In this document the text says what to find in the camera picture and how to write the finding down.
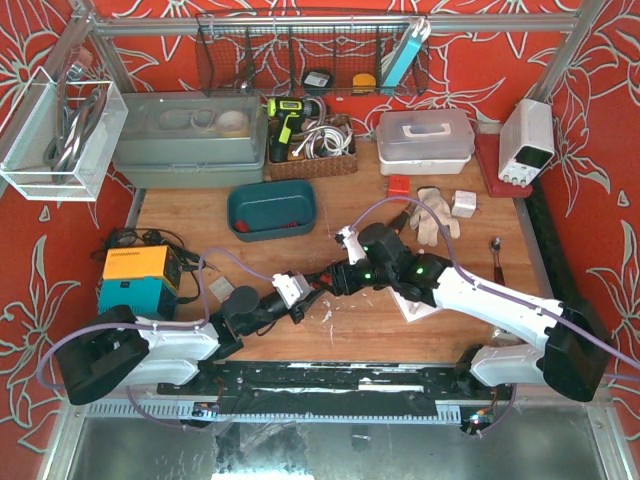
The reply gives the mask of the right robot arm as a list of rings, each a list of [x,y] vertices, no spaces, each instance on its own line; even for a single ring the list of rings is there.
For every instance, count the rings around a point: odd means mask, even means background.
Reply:
[[[463,381],[483,386],[546,384],[570,400],[594,398],[611,357],[611,342],[587,303],[527,295],[479,278],[444,257],[415,254],[383,223],[361,232],[345,227],[336,240],[348,258],[329,268],[334,295],[387,289],[407,321],[451,310],[520,339],[518,345],[468,348],[461,358]]]

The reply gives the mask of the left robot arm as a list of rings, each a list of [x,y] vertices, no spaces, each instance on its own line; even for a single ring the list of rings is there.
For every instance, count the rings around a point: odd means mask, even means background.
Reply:
[[[136,316],[126,305],[112,307],[55,349],[68,400],[95,402],[118,388],[193,380],[207,360],[243,348],[243,338],[284,316],[299,322],[324,293],[301,274],[277,274],[264,297],[250,286],[235,288],[207,321],[169,322]]]

